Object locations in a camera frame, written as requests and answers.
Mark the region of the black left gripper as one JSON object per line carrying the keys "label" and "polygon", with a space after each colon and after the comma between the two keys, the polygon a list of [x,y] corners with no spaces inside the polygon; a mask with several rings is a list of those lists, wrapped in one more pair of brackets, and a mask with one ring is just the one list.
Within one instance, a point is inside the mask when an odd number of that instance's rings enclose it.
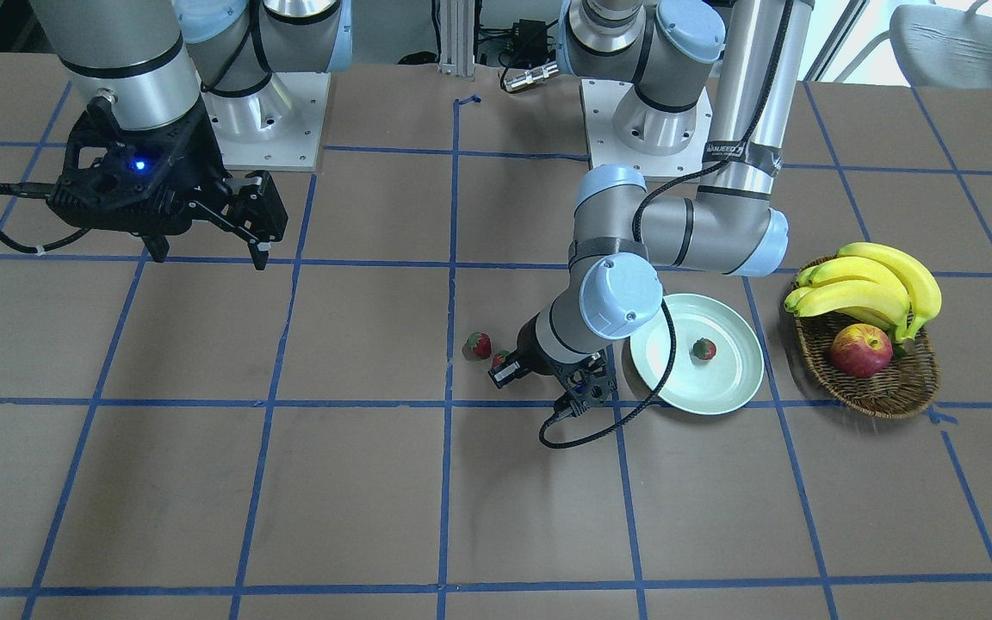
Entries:
{"label": "black left gripper", "polygon": [[536,334],[536,319],[530,319],[519,330],[516,348],[508,356],[507,363],[500,368],[489,369],[488,375],[497,389],[504,388],[519,378],[536,374],[554,376],[552,360],[543,352]]}

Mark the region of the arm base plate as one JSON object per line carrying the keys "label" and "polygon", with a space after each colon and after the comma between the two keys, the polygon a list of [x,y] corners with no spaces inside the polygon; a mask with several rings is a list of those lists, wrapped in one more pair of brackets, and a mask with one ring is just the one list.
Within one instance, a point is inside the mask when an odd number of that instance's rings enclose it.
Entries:
{"label": "arm base plate", "polygon": [[581,101],[592,169],[629,166],[647,181],[664,182],[704,167],[713,117],[705,88],[696,105],[678,113],[650,107],[619,81],[583,79]]}
{"label": "arm base plate", "polygon": [[255,94],[204,94],[225,168],[314,172],[332,78],[330,73],[277,73]]}

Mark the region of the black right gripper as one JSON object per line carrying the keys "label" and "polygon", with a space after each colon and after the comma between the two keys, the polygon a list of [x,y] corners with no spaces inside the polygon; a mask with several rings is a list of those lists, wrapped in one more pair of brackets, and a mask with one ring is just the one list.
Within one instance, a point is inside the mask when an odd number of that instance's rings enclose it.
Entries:
{"label": "black right gripper", "polygon": [[[249,244],[253,268],[268,266],[271,242],[280,242],[288,223],[286,208],[268,171],[235,179],[223,165],[208,111],[196,103],[180,119],[188,135],[177,152],[177,234],[205,220]],[[145,248],[154,263],[168,259],[164,235],[146,235]]]}

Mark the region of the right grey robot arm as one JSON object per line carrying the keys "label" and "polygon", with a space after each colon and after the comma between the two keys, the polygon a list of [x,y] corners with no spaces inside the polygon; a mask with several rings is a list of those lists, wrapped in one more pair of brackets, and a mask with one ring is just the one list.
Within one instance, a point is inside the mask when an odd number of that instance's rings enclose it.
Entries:
{"label": "right grey robot arm", "polygon": [[288,215],[276,148],[318,153],[310,101],[287,75],[345,71],[350,1],[35,1],[85,101],[58,181],[21,189],[74,228],[138,237],[164,262],[204,220],[243,239],[256,270]]}

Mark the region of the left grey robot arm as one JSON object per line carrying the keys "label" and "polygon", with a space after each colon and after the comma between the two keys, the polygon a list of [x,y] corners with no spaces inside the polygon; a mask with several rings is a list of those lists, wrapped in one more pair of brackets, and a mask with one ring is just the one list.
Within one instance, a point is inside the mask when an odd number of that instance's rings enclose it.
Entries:
{"label": "left grey robot arm", "polygon": [[[771,205],[811,1],[567,1],[556,36],[562,73],[627,86],[618,144],[641,161],[592,161],[573,210],[568,284],[491,369],[575,391],[606,372],[604,350],[661,313],[660,266],[760,277],[786,254]],[[672,156],[685,160],[664,166]]]}

